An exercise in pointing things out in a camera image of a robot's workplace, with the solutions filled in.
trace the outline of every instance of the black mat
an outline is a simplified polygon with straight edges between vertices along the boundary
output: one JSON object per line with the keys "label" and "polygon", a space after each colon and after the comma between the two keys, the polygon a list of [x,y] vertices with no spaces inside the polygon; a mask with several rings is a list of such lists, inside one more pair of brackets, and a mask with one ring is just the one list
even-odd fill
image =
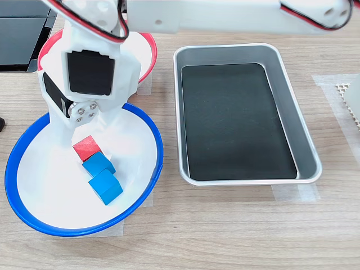
{"label": "black mat", "polygon": [[182,85],[192,179],[296,177],[262,66],[187,66]]}

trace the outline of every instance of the silver tray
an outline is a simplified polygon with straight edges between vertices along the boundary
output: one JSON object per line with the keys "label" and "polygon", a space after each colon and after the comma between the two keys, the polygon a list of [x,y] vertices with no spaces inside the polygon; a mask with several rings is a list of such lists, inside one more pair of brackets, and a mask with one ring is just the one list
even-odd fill
{"label": "silver tray", "polygon": [[[213,66],[256,63],[266,73],[281,126],[296,166],[292,179],[192,179],[186,138],[182,69],[187,66]],[[271,45],[256,43],[225,46],[190,46],[174,54],[175,105],[179,172],[195,186],[308,184],[319,179],[322,165],[296,101],[281,56]]]}

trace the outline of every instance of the wood grain surface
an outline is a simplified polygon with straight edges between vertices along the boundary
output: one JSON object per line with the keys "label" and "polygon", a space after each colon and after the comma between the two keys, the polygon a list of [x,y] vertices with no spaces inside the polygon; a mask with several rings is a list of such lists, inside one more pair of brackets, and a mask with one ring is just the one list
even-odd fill
{"label": "wood grain surface", "polygon": [[[62,28],[58,19],[54,31]],[[4,172],[22,133],[47,112],[36,73],[0,74],[0,269],[360,269],[360,169],[312,75],[360,73],[360,16],[326,36],[181,32],[154,35],[151,96],[130,102],[159,127],[165,161],[154,206],[124,236],[57,238],[25,225],[8,204]],[[187,45],[276,46],[323,163],[316,202],[276,201],[270,186],[196,188],[178,173],[172,57]]]}

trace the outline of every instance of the screw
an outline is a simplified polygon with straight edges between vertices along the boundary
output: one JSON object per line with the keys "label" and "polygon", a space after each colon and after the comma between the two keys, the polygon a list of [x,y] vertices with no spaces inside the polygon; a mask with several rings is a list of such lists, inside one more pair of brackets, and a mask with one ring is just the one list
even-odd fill
{"label": "screw", "polygon": [[85,113],[85,110],[83,108],[79,109],[78,110],[78,114],[79,115],[83,115]]}

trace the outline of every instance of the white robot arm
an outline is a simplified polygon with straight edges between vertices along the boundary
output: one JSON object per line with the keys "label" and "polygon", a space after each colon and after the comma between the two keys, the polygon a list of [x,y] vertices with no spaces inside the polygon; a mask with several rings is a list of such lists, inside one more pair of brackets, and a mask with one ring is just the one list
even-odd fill
{"label": "white robot arm", "polygon": [[306,14],[329,28],[344,25],[351,12],[347,0],[128,0],[131,31],[176,33],[179,30],[321,33],[286,8]]}
{"label": "white robot arm", "polygon": [[[51,127],[67,147],[99,113],[104,128],[136,92],[141,65],[121,48],[129,31],[179,30],[317,34],[351,18],[354,0],[43,0],[66,19],[41,59],[40,87]],[[125,22],[122,9],[127,10]]]}

